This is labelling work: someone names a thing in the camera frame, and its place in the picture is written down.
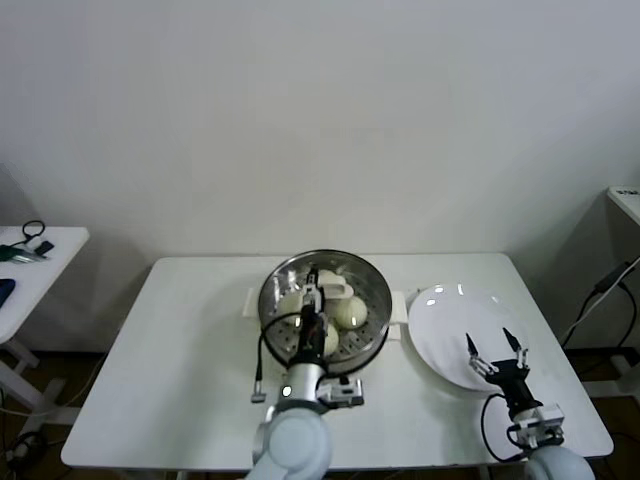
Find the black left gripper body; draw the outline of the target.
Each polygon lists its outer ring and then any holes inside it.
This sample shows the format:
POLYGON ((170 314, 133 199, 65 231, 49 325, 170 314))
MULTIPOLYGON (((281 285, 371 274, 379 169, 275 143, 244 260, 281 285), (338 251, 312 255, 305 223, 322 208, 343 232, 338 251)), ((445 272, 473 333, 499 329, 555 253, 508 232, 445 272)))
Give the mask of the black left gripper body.
POLYGON ((298 342, 299 360, 322 360, 325 345, 325 322, 314 307, 303 307, 298 342))

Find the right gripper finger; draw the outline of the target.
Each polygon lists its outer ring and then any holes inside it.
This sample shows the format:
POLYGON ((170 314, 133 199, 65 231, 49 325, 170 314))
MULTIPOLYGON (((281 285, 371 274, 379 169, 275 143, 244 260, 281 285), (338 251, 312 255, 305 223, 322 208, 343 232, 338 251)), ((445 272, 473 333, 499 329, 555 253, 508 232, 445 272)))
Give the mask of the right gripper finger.
POLYGON ((467 341, 467 351, 469 354, 469 365, 482 378, 487 378, 498 373, 498 368, 493 364, 485 361, 468 333, 465 334, 467 341))
POLYGON ((515 358, 508 360, 505 363, 505 367, 509 371, 529 371, 528 365, 528 349, 524 348, 518 338, 512 334, 507 328, 503 327, 502 331, 506 337, 506 340, 515 354, 515 358))

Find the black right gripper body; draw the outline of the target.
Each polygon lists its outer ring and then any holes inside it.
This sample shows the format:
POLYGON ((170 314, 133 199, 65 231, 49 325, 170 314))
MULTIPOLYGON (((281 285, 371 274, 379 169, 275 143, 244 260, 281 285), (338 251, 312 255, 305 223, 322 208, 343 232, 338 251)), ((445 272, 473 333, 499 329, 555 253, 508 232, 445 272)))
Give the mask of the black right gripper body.
POLYGON ((487 375, 487 382, 502 390, 509 408, 536 408, 542 405, 526 384, 528 367, 520 366, 515 359, 496 361, 491 365, 496 371, 487 375))

